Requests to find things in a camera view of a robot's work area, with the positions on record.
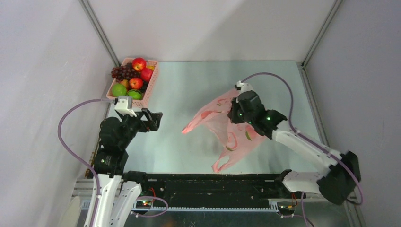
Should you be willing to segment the green striped fake watermelon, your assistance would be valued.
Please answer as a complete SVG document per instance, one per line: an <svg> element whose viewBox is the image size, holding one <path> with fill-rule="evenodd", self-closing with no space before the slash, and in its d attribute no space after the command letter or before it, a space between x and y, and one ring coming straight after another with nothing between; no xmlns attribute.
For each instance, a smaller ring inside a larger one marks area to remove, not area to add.
<svg viewBox="0 0 401 227"><path fill-rule="evenodd" d="M137 89L131 89L127 92L127 95L130 96L133 100L141 100L142 93Z"/></svg>

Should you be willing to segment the pink printed plastic bag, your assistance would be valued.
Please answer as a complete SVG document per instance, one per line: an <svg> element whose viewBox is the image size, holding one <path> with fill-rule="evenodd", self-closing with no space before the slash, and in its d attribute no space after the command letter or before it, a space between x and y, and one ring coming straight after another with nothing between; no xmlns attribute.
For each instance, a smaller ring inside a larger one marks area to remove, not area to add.
<svg viewBox="0 0 401 227"><path fill-rule="evenodd" d="M203 106L182 130L182 134L187 134L196 127L205 125L216 135L223 145L219 159L212 165L212 170L216 174L236 164L267 139L247 123L230 122L227 114L231 108L232 98L238 94L239 91L233 88L215 98Z"/></svg>

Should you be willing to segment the red yellow fake apple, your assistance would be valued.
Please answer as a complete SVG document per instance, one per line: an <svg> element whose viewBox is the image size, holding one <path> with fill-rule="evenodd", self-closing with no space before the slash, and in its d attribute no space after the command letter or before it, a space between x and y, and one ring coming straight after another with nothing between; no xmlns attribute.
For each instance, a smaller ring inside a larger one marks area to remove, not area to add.
<svg viewBox="0 0 401 227"><path fill-rule="evenodd" d="M141 89L143 87L144 81L139 77L133 77L129 80L129 85L131 89Z"/></svg>

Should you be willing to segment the green bumpy fake fruit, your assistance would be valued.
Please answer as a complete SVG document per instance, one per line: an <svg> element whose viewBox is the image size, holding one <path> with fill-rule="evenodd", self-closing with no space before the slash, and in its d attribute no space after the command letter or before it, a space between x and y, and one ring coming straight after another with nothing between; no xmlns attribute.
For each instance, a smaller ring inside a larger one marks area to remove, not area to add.
<svg viewBox="0 0 401 227"><path fill-rule="evenodd" d="M120 83L114 84L111 88L111 94L113 97L126 96L127 92L127 88Z"/></svg>

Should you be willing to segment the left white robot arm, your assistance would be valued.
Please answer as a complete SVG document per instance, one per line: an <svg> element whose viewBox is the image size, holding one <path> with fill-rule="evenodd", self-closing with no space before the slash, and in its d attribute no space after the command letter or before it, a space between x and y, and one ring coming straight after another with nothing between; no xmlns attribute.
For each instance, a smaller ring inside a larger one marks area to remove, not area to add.
<svg viewBox="0 0 401 227"><path fill-rule="evenodd" d="M123 177L128 145L137 133L157 131L163 114L142 108L133 115L120 113L100 124L100 148L94 160L94 189L86 227L122 227L138 197L149 192L149 183Z"/></svg>

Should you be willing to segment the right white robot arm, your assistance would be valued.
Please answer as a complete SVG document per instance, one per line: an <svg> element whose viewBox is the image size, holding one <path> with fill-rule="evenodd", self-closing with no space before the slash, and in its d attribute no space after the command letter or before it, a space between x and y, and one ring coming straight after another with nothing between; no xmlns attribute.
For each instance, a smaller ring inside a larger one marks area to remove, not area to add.
<svg viewBox="0 0 401 227"><path fill-rule="evenodd" d="M293 192L318 193L329 202L341 205L360 186L356 154L351 151L343 154L303 134L285 115L265 109L253 90L240 92L232 99L228 117L232 123L246 123L258 135L288 147L316 168L311 173L284 171L275 184L279 197L286 198Z"/></svg>

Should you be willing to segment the black fake grape bunch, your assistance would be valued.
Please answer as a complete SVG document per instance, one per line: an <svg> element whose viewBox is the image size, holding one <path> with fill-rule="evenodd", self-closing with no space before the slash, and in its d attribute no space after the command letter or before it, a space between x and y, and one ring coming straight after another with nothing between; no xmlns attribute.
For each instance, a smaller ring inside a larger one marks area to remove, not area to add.
<svg viewBox="0 0 401 227"><path fill-rule="evenodd" d="M143 85L142 85L142 87L139 89L139 91L140 91L141 93L145 93L146 90L147 90L147 88L148 88L148 83L147 83L147 82L144 82Z"/></svg>

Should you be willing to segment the orange fake peach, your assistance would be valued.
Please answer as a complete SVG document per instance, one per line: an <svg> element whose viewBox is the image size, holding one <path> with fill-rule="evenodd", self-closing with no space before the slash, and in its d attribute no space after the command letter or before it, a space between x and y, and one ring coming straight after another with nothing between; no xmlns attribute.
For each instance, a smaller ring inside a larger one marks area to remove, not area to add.
<svg viewBox="0 0 401 227"><path fill-rule="evenodd" d="M120 81L120 84L123 85L127 90L130 90L130 85L129 85L129 81L124 79L122 81Z"/></svg>

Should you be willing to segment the dark purple fake grapes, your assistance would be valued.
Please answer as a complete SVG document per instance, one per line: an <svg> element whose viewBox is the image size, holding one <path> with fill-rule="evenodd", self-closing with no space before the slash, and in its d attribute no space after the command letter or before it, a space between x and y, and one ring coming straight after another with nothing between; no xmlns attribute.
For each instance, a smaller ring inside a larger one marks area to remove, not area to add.
<svg viewBox="0 0 401 227"><path fill-rule="evenodd" d="M121 82L123 80L130 80L131 78L136 78L140 76L140 72L136 71L131 63L128 63L124 66L114 67L111 71L111 76L117 82Z"/></svg>

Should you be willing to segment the pink plastic perforated basket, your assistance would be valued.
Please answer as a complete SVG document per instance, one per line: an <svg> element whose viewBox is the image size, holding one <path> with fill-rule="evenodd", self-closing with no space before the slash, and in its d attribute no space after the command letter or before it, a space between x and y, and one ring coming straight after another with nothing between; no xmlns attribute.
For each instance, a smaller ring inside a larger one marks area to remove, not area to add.
<svg viewBox="0 0 401 227"><path fill-rule="evenodd" d="M128 63L132 64L132 60L133 59L134 58L126 58L126 59L124 59L122 64L121 64L121 66L124 66L124 65L126 65ZM140 107L140 108L148 106L149 99L150 99L150 97L152 95L152 91L153 91L154 85L155 85L157 77L158 77L158 62L157 61L153 61L153 60L146 60L146 61L147 61L147 66L148 65L155 65L155 70L153 71L152 78L151 78L150 82L148 83L148 88L147 88L146 92L142 93L142 99L141 100L132 100L132 105L135 106L135 107ZM110 88L108 89L108 92L106 93L106 97L107 98L112 99L112 100L117 98L117 97L113 97L112 94L111 94L111 88L116 83L119 83L119 82L117 82L115 79L113 79L113 82L112 82Z"/></svg>

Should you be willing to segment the red apple at basket back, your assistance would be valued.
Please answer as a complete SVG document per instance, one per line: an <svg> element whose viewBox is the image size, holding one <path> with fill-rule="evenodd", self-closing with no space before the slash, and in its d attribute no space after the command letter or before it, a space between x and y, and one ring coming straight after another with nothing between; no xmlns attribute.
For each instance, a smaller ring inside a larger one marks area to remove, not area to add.
<svg viewBox="0 0 401 227"><path fill-rule="evenodd" d="M144 58L138 57L132 60L132 68L135 71L142 71L147 66L147 61Z"/></svg>

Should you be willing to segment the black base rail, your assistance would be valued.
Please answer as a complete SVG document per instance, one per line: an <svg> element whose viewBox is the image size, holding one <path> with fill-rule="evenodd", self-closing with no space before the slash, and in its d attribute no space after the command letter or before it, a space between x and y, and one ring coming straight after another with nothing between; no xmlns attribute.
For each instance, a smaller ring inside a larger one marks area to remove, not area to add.
<svg viewBox="0 0 401 227"><path fill-rule="evenodd" d="M142 195L155 195L173 208L270 208L273 200L299 199L278 182L279 174L155 174L128 171L124 181L136 181Z"/></svg>

